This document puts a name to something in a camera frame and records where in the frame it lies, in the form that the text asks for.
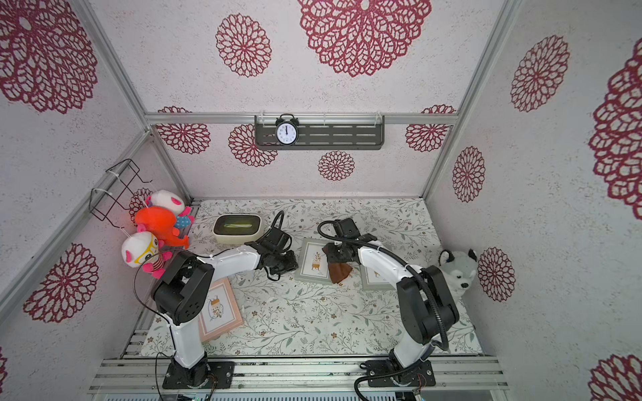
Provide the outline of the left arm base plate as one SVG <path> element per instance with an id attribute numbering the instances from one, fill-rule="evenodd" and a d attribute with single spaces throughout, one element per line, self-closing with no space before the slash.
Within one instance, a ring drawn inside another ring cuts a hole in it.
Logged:
<path id="1" fill-rule="evenodd" d="M 171 359 L 162 389 L 229 389 L 235 367 L 231 361 L 210 361 L 207 355 L 190 369 Z"/>

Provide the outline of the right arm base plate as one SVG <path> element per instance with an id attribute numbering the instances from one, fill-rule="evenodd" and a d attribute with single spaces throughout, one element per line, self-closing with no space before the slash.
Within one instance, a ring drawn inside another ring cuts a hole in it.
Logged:
<path id="1" fill-rule="evenodd" d="M 364 376 L 356 379 L 357 388 L 362 383 L 370 388 L 388 387 L 434 387 L 436 375 L 428 357 L 419 358 L 406 368 L 391 359 L 371 359 L 360 365 Z"/>

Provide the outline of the brown cloth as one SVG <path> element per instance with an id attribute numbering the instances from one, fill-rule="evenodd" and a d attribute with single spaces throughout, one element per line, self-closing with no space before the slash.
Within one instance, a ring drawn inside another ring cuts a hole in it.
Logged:
<path id="1" fill-rule="evenodd" d="M 349 265 L 352 261 L 352 254 L 346 247 L 328 243 L 323 247 L 323 252 L 327 258 L 329 277 L 332 283 L 340 283 L 349 277 L 353 271 L 353 267 Z"/>

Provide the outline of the pink picture frame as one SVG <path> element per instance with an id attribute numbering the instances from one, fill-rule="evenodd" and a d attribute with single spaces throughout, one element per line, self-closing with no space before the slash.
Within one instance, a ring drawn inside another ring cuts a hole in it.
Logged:
<path id="1" fill-rule="evenodd" d="M 227 278 L 215 281 L 210 286 L 198 322 L 203 343 L 243 325 L 242 314 Z"/>

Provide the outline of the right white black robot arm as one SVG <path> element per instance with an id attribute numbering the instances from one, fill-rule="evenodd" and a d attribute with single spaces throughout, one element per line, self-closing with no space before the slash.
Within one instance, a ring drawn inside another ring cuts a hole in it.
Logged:
<path id="1" fill-rule="evenodd" d="M 351 218 L 320 222 L 317 232 L 329 241 L 324 252 L 331 267 L 357 263 L 396 289 L 404 333 L 391 351 L 394 364 L 405 369 L 434 349 L 450 350 L 448 331 L 459 312 L 438 267 L 410 264 L 375 236 L 362 234 Z"/>

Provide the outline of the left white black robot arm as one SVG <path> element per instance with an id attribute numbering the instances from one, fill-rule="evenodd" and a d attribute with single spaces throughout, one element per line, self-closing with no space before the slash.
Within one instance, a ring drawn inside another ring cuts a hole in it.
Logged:
<path id="1" fill-rule="evenodd" d="M 152 290 L 157 310 L 168 324 L 174 346 L 173 359 L 191 371 L 207 360 L 199 334 L 198 316 L 206 305 L 212 282 L 241 272 L 262 270 L 272 282 L 296 270 L 292 237 L 282 229 L 285 211 L 280 211 L 259 239 L 213 256 L 178 252 Z"/>

